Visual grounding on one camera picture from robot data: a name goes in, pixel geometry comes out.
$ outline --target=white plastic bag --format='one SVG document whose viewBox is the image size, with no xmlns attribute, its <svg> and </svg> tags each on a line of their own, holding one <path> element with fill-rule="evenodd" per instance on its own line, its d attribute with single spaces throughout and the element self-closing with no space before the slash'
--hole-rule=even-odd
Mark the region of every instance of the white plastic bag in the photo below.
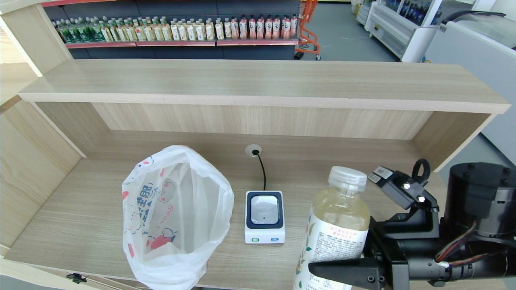
<svg viewBox="0 0 516 290">
<path fill-rule="evenodd" d="M 123 248 L 134 276 L 154 290 L 191 289 L 229 230 L 233 190 L 208 161 L 170 146 L 122 183 Z"/>
</svg>

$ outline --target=wooden panel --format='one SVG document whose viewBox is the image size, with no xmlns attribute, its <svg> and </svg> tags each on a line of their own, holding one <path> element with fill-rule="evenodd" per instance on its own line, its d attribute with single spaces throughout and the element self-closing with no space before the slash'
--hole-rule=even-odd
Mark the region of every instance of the wooden panel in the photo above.
<svg viewBox="0 0 516 290">
<path fill-rule="evenodd" d="M 502 113 L 510 106 L 457 65 L 359 61 L 71 60 L 20 96 L 34 102 L 486 113 Z"/>
<path fill-rule="evenodd" d="M 244 244 L 245 192 L 260 188 L 263 182 L 258 160 L 244 152 L 250 143 L 264 149 L 268 188 L 284 192 L 286 242 L 278 247 Z M 171 144 L 195 149 L 228 178 L 235 192 L 231 228 L 199 282 L 199 286 L 231 289 L 292 289 L 307 214 L 314 195 L 327 186 L 331 166 L 371 172 L 384 165 L 410 172 L 419 158 L 411 141 L 113 131 L 70 172 L 7 258 L 134 279 L 120 246 L 120 184 L 137 162 Z M 437 174 L 430 177 L 427 189 L 444 204 L 446 190 Z M 372 184 L 362 196 L 379 220 L 401 211 Z M 77 199 L 88 202 L 77 205 Z M 502 289 L 503 284 L 499 280 L 475 283 L 493 289 Z M 432 289 L 426 282 L 416 285 Z M 472 283 L 456 282 L 447 287 L 462 289 L 464 285 Z"/>
<path fill-rule="evenodd" d="M 0 65 L 0 103 L 3 104 L 38 77 L 27 63 Z"/>
<path fill-rule="evenodd" d="M 39 4 L 0 15 L 0 25 L 38 77 L 72 59 Z"/>
<path fill-rule="evenodd" d="M 27 63 L 5 31 L 0 28 L 0 63 Z"/>
<path fill-rule="evenodd" d="M 495 117 L 495 114 L 434 112 L 414 137 L 434 172 L 443 168 Z"/>
<path fill-rule="evenodd" d="M 112 130 L 411 140 L 431 112 L 94 103 Z"/>
<path fill-rule="evenodd" d="M 0 126 L 0 242 L 9 247 L 80 156 L 26 102 L 3 113 Z"/>
<path fill-rule="evenodd" d="M 90 103 L 37 103 L 41 110 L 86 156 L 109 132 Z"/>
</svg>

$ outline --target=cartoon pig print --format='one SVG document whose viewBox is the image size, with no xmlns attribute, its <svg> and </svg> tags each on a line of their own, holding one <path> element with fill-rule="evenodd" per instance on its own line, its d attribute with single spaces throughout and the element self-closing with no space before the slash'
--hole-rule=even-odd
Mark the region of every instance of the cartoon pig print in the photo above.
<svg viewBox="0 0 516 290">
<path fill-rule="evenodd" d="M 166 228 L 163 230 L 163 235 L 157 237 L 152 243 L 151 243 L 151 250 L 157 249 L 161 246 L 163 246 L 166 243 L 171 243 L 175 239 L 175 235 L 178 233 L 177 231 L 173 231 L 169 228 Z"/>
</svg>

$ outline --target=yellow liquid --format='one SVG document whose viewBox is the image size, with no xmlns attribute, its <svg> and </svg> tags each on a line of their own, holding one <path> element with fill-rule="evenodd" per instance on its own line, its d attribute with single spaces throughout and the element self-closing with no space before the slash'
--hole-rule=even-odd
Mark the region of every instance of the yellow liquid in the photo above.
<svg viewBox="0 0 516 290">
<path fill-rule="evenodd" d="M 342 189 L 326 188 L 314 200 L 315 216 L 341 228 L 366 231 L 369 228 L 370 213 L 358 194 L 337 192 Z"/>
</svg>

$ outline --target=white bottle cap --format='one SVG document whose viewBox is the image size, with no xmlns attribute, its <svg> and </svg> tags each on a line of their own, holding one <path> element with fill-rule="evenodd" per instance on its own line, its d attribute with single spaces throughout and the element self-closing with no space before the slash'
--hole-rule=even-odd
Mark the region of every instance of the white bottle cap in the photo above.
<svg viewBox="0 0 516 290">
<path fill-rule="evenodd" d="M 355 191 L 364 191 L 366 182 L 364 172 L 342 166 L 333 166 L 328 177 L 330 185 Z"/>
</svg>

